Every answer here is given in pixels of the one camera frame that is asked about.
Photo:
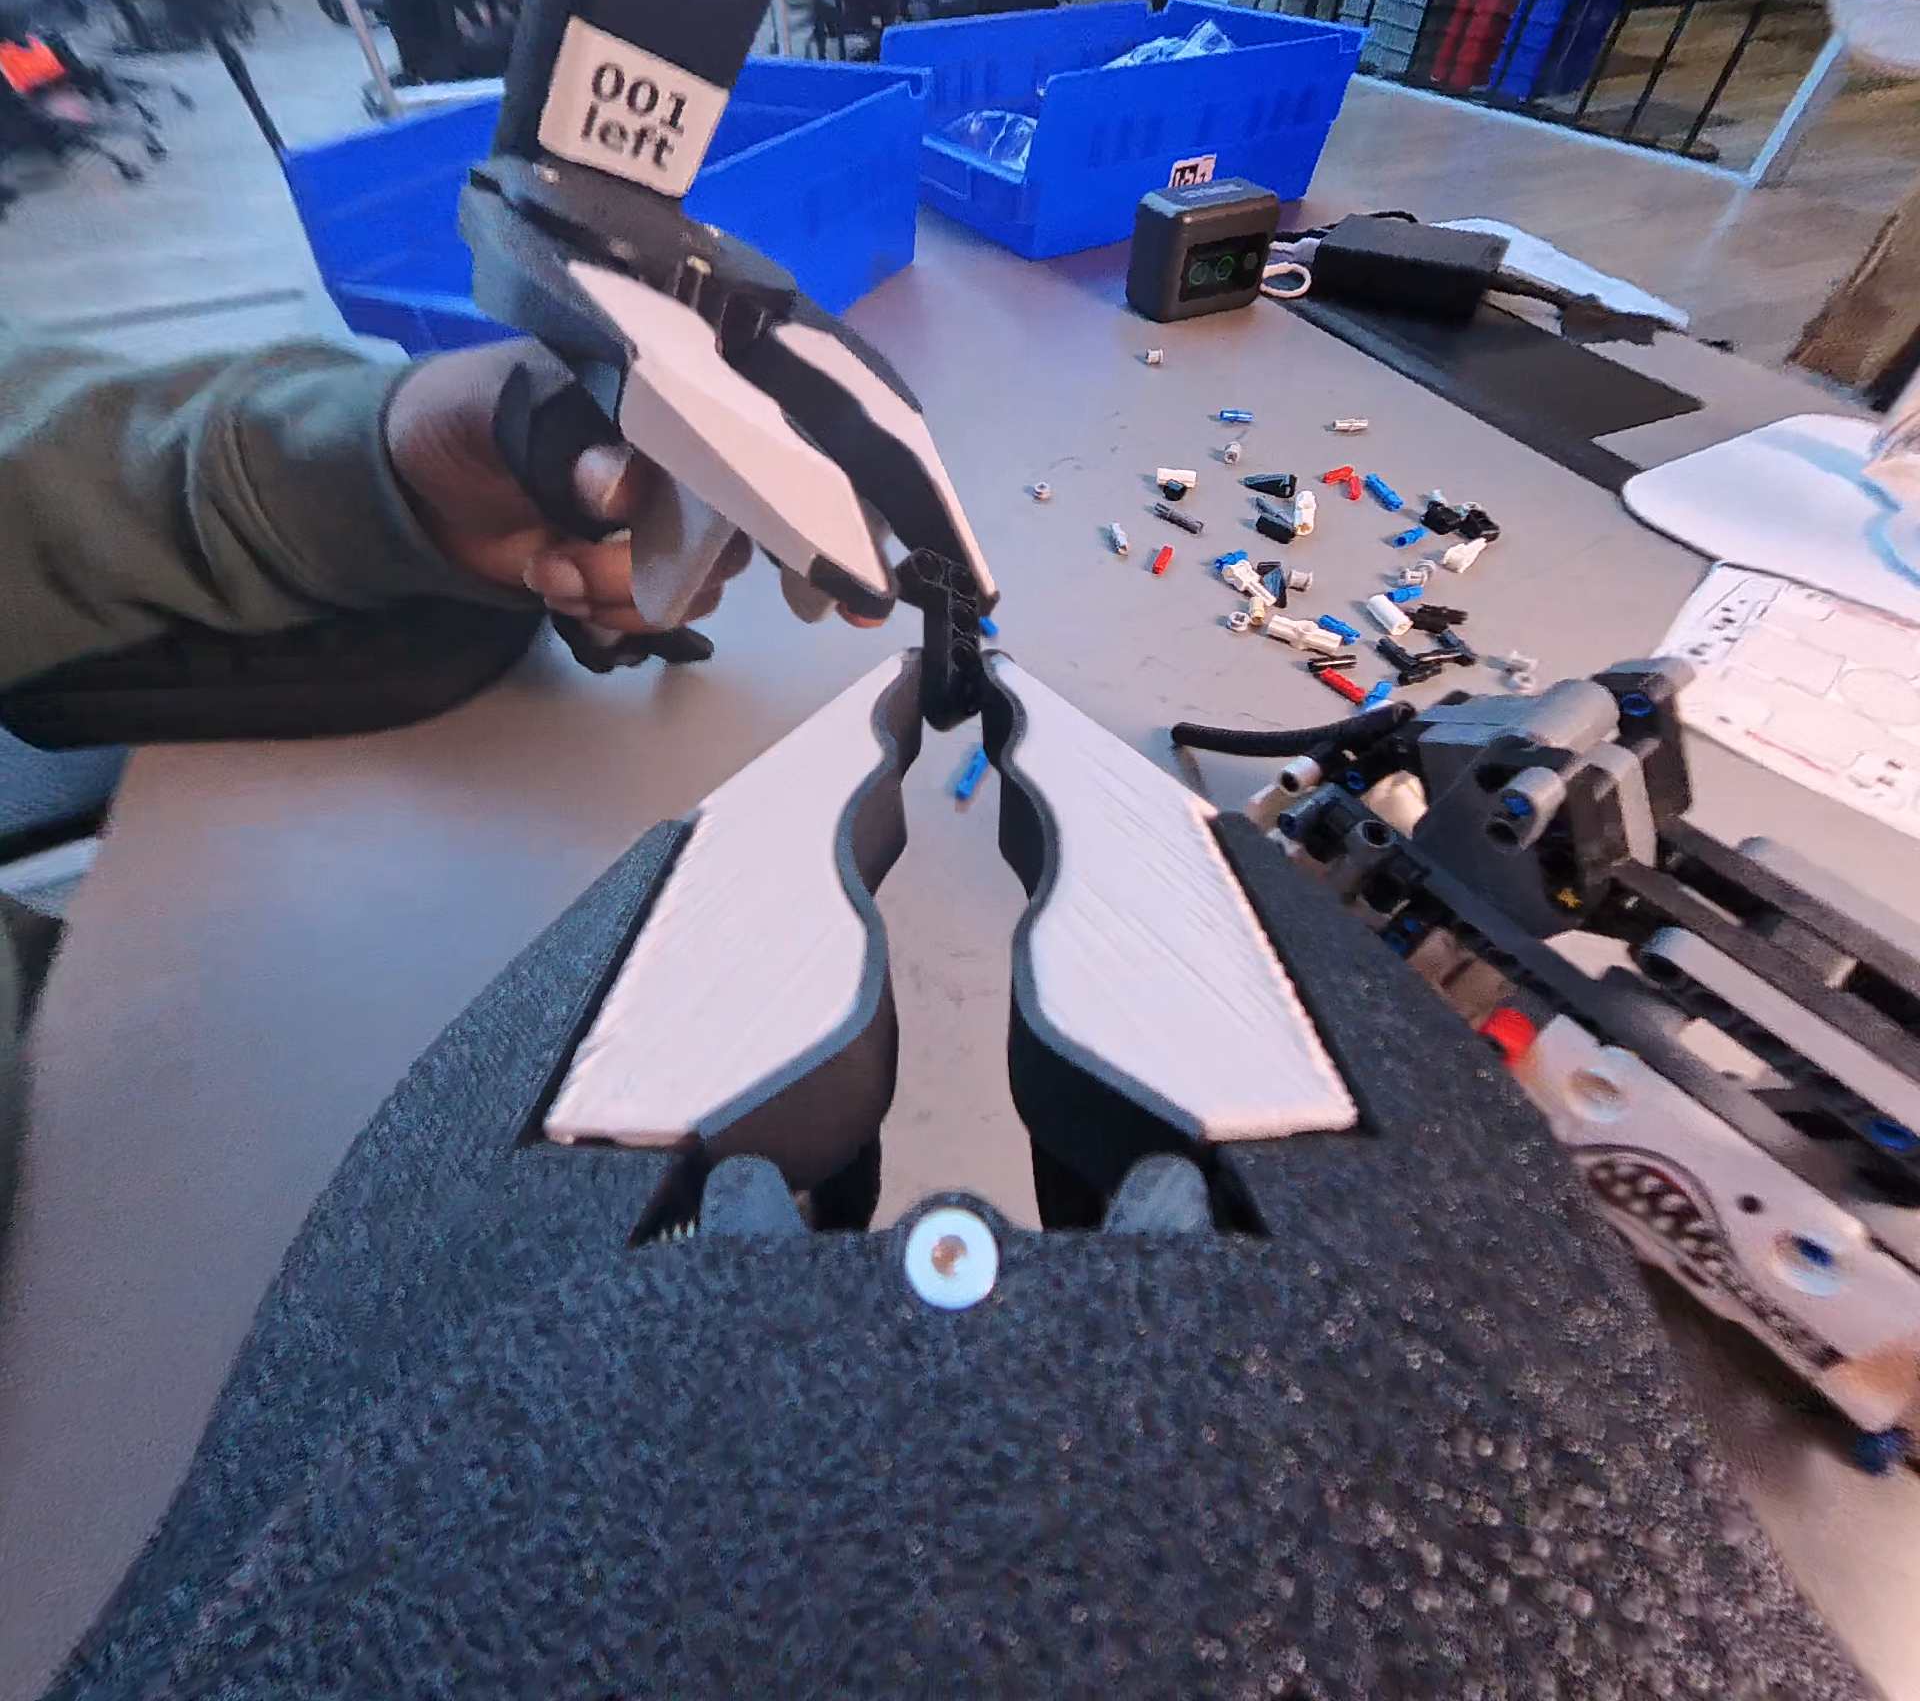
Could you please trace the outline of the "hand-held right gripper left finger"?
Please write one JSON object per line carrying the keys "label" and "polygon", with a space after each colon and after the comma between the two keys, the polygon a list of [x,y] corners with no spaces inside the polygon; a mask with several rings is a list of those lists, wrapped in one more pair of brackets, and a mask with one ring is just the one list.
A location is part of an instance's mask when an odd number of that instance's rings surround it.
{"label": "hand-held right gripper left finger", "polygon": [[904,838],[920,654],[888,658],[685,822],[544,1114],[560,1145],[858,1152],[899,1081],[876,888]]}

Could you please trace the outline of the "pile of small building parts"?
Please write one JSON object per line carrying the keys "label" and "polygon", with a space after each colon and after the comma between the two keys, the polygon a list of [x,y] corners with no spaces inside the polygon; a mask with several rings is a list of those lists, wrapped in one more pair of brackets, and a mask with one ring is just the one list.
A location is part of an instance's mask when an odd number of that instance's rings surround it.
{"label": "pile of small building parts", "polygon": [[989,642],[1106,727],[1354,714],[1393,692],[1381,635],[1436,648],[1394,632],[1422,605],[1465,610],[1467,647],[1507,640],[1528,504],[1561,476],[1294,315],[1153,345],[1098,308],[983,361],[942,424],[1003,588]]}

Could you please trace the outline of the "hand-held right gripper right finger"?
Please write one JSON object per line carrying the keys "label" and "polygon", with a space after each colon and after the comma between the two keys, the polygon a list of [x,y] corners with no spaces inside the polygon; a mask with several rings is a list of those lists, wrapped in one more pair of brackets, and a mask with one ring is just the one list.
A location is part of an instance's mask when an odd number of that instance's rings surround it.
{"label": "hand-held right gripper right finger", "polygon": [[1005,654],[999,847],[1020,881],[1010,1085],[1038,1142],[1274,1142],[1356,1103],[1218,838],[1220,811]]}

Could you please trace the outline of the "brown cardboard box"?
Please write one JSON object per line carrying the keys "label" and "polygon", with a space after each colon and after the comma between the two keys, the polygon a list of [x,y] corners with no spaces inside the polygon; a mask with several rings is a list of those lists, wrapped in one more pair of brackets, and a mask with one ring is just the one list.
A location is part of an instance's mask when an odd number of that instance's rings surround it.
{"label": "brown cardboard box", "polygon": [[1918,369],[1918,186],[1807,324],[1788,364],[1889,412]]}

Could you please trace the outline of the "black power adapter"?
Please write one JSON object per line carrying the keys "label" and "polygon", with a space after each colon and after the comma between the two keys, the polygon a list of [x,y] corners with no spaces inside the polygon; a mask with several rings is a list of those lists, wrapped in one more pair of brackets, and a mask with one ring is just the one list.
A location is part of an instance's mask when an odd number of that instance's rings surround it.
{"label": "black power adapter", "polygon": [[1348,215],[1317,237],[1308,296],[1465,324],[1494,288],[1511,239],[1397,215]]}

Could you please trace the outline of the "black box device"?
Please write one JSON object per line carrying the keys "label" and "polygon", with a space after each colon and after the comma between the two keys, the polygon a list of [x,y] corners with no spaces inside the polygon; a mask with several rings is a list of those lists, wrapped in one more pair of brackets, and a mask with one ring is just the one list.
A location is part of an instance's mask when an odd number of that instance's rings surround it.
{"label": "black box device", "polygon": [[1271,186],[1245,179],[1145,195],[1127,260],[1127,304],[1161,324],[1255,304],[1280,207]]}

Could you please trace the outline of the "black building beam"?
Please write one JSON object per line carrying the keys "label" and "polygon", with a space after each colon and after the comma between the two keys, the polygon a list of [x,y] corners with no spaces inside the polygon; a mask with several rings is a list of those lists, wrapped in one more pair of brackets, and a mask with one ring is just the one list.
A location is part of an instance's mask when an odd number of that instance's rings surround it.
{"label": "black building beam", "polygon": [[922,613],[922,721],[935,730],[959,728],[983,707],[983,619],[996,609],[996,582],[929,547],[907,553],[896,578],[900,601]]}

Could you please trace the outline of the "toy vehicle chassis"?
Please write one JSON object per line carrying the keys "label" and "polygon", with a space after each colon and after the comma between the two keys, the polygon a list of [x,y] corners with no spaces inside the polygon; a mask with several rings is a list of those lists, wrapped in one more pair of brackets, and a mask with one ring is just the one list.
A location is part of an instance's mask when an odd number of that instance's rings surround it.
{"label": "toy vehicle chassis", "polygon": [[1606,1221],[1855,1430],[1917,1461],[1917,932],[1692,819],[1681,662],[1531,694],[1173,727],[1278,762],[1250,814],[1507,1063]]}

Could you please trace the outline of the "white sticker sheet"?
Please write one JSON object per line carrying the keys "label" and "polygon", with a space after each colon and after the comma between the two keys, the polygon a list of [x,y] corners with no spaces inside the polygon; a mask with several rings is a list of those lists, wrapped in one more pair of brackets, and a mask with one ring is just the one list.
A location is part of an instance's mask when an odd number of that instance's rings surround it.
{"label": "white sticker sheet", "polygon": [[1686,728],[1918,837],[1918,628],[1837,595],[1714,565],[1656,652],[1686,664]]}

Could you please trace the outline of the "person's left forearm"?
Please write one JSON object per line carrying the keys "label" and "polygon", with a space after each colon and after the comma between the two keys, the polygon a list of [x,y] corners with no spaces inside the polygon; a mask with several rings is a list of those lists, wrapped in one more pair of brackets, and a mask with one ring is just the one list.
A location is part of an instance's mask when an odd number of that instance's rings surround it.
{"label": "person's left forearm", "polygon": [[411,376],[324,343],[138,364],[6,331],[4,684],[171,627],[532,607],[461,572],[414,515],[383,428]]}

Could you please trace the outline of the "white flat board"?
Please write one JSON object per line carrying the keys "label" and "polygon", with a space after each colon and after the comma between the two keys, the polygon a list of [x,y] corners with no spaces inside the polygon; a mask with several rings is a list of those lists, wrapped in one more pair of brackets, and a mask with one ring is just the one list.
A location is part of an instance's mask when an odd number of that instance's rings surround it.
{"label": "white flat board", "polygon": [[1804,584],[1915,624],[1918,540],[1862,478],[1883,428],[1798,414],[1649,469],[1626,511],[1694,553]]}

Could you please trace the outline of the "blue plastic bin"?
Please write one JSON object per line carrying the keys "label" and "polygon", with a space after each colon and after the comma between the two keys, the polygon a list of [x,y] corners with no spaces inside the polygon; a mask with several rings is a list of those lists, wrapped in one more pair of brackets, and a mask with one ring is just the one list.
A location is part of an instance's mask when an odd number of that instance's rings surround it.
{"label": "blue plastic bin", "polygon": [[1148,193],[1245,179],[1308,195],[1368,33],[1145,0],[900,22],[925,72],[920,197],[1023,258],[1124,243]]}
{"label": "blue plastic bin", "polygon": [[[411,356],[511,334],[473,300],[459,227],[500,84],[435,84],[399,118],[285,154],[316,270],[353,332]],[[930,84],[922,66],[752,58],[687,211],[845,315],[914,260]]]}

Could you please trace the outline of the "grey desk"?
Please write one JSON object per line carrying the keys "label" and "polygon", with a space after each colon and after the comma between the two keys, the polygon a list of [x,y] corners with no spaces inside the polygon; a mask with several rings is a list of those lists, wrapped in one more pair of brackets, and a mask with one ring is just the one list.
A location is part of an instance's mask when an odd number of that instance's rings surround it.
{"label": "grey desk", "polygon": [[[1288,392],[1496,475],[1549,544],[1507,624],[1556,661],[1658,632],[1698,563],[1618,504],[1294,317],[1174,331],[1131,361],[1121,249],[1024,264],[936,215],[855,324],[896,352],[956,455],[1017,652],[1124,737],[1174,714],[1307,709],[1203,640],[1186,559],[1148,582],[1079,504],[1134,500],[1134,456],[1220,403]],[[416,728],[135,757],[30,1044],[27,1174],[4,1301],[4,1697],[37,1697],[181,1486],[270,1274],[404,1066],[645,824],[813,712],[891,645],[802,632],[737,591],[722,656],[592,680],[541,647]]]}

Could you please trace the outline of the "white paper sheets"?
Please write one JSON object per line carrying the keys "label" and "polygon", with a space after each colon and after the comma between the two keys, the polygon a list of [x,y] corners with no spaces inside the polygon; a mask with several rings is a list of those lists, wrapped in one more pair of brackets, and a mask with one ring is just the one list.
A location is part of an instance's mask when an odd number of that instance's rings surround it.
{"label": "white paper sheets", "polygon": [[1471,217],[1447,228],[1503,245],[1490,292],[1549,306],[1558,331],[1576,345],[1653,345],[1686,334],[1690,315],[1635,282],[1597,270],[1552,243],[1494,219]]}

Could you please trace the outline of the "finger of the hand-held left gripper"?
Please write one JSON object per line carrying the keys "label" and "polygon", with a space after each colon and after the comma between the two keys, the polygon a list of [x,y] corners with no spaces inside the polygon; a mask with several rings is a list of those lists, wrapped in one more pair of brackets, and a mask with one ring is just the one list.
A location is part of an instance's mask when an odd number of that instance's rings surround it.
{"label": "finger of the hand-held left gripper", "polygon": [[733,536],[876,622],[896,584],[841,467],[724,358],[680,299],[610,268],[568,263],[573,285],[628,350],[616,426],[662,487],[631,531],[637,610],[685,624]]}
{"label": "finger of the hand-held left gripper", "polygon": [[766,392],[904,553],[938,557],[953,584],[996,610],[1000,588],[918,396],[875,345],[832,317],[779,321],[766,328]]}

